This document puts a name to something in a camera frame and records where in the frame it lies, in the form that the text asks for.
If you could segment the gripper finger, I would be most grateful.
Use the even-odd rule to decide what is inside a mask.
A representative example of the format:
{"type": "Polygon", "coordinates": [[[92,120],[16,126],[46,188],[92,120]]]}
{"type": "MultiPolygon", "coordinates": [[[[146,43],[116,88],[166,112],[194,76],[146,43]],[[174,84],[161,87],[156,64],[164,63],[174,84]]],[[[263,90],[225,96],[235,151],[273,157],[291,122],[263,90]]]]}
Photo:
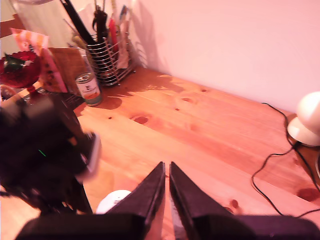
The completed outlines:
{"type": "Polygon", "coordinates": [[[108,240],[160,240],[164,217],[166,167],[163,161],[106,214],[112,216],[108,240]]]}
{"type": "Polygon", "coordinates": [[[226,240],[234,237],[233,217],[171,162],[169,188],[190,240],[226,240]]]}

